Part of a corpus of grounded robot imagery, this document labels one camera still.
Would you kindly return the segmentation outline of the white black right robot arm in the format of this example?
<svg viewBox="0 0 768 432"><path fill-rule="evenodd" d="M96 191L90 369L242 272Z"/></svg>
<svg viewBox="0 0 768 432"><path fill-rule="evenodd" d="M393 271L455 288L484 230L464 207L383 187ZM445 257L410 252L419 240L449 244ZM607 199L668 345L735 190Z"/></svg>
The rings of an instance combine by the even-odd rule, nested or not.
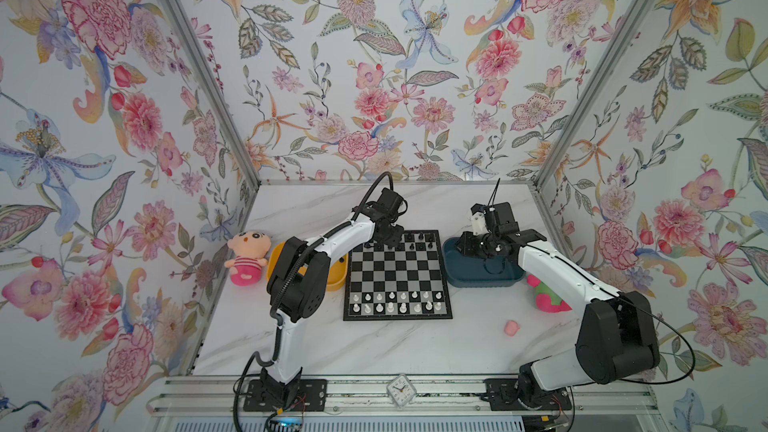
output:
<svg viewBox="0 0 768 432"><path fill-rule="evenodd" d="M521 396L590 383L609 384L654 369L660 352L646 297L624 293L588 274L541 233L522 230L511 205L471 207L470 232L457 251L465 257L501 257L543 282L581 316L571 348L520 367Z"/></svg>

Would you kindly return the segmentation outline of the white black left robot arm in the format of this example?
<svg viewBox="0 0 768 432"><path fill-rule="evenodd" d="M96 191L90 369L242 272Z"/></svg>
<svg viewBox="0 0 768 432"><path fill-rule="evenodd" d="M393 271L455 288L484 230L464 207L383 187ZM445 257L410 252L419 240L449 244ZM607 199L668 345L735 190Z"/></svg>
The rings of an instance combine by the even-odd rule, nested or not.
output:
<svg viewBox="0 0 768 432"><path fill-rule="evenodd" d="M392 187L383 188L377 200L372 194L368 190L349 218L328 232L284 243L267 284L269 315L276 321L272 358L262 364L270 378L290 383L300 376L304 321L324 300L331 266L360 245L400 242L404 228L397 220L406 200Z"/></svg>

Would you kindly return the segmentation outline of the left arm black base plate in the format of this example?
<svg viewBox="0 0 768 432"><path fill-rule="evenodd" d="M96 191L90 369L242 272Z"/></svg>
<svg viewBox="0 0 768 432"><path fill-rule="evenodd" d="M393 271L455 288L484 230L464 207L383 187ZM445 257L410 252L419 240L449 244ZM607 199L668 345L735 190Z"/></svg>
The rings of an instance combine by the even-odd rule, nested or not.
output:
<svg viewBox="0 0 768 432"><path fill-rule="evenodd" d="M327 399L328 381L299 379L282 384L266 379L250 380L242 404L244 412L323 412Z"/></svg>

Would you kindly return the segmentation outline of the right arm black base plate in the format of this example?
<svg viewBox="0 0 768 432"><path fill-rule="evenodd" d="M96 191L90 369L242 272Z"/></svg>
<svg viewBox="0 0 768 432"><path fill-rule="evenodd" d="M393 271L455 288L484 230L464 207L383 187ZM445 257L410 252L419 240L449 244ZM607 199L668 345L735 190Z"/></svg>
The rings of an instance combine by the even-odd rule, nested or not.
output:
<svg viewBox="0 0 768 432"><path fill-rule="evenodd" d="M488 378L484 386L482 398L492 411L559 412L573 408L566 388L544 391L528 379L519 385L516 377Z"/></svg>

